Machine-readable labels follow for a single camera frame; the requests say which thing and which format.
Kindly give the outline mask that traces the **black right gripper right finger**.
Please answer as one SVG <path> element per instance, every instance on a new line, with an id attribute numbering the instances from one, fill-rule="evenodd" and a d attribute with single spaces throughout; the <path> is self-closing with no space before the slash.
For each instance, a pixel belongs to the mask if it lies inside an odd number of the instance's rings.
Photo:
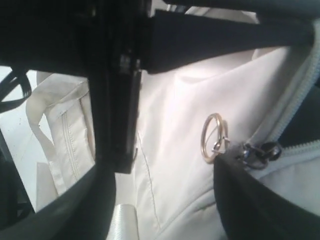
<path id="1" fill-rule="evenodd" d="M 247 173 L 237 148 L 214 161 L 216 207 L 229 240 L 318 240 L 320 218 Z"/>

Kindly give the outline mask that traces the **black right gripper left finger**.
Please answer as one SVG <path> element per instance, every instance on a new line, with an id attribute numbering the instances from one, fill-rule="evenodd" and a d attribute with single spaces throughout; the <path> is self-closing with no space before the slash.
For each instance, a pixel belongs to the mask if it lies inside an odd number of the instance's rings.
<path id="1" fill-rule="evenodd" d="M 96 163 L 59 198 L 17 224 L 1 230 L 2 240 L 105 240 L 113 216 L 113 167 Z"/>

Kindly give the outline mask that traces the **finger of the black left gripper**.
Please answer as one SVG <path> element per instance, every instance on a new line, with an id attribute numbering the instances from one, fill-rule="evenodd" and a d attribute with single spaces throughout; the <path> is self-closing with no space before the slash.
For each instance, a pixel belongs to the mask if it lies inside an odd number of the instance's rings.
<path id="1" fill-rule="evenodd" d="M 314 42 L 310 23 L 238 22 L 167 11 L 152 18 L 147 71 L 159 74 L 202 60 L 242 51 Z"/>

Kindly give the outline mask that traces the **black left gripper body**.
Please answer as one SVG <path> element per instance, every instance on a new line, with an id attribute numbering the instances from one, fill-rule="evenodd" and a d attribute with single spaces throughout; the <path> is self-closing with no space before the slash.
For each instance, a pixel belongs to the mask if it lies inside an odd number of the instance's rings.
<path id="1" fill-rule="evenodd" d="M 30 70 L 89 82 L 97 160 L 128 174 L 134 162 L 142 32 L 149 0 L 3 0 L 0 110 L 31 95 Z"/>

